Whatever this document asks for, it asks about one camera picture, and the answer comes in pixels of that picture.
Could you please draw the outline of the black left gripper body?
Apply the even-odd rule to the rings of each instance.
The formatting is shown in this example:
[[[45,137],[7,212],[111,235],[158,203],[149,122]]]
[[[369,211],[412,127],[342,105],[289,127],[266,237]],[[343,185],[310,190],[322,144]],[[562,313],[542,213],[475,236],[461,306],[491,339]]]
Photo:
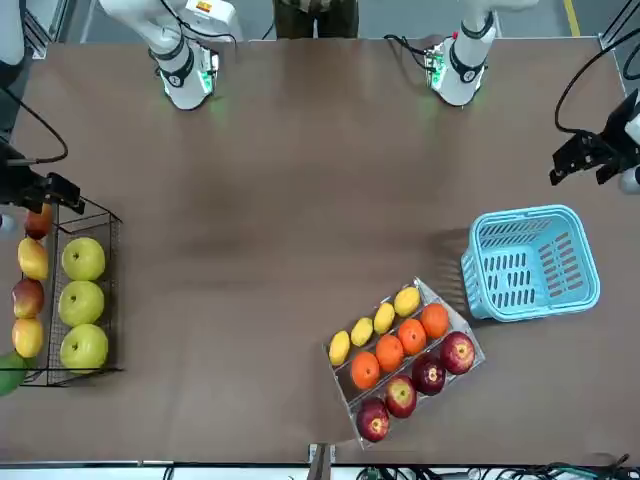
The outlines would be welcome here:
[[[586,157],[586,168],[628,170],[639,165],[639,90],[634,89],[608,116]]]

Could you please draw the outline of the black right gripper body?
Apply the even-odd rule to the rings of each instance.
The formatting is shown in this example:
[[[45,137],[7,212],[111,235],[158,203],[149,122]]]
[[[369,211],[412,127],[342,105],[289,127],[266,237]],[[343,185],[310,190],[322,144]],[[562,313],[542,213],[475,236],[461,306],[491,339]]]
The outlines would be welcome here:
[[[50,181],[28,166],[1,167],[1,204],[40,214],[49,194]]]

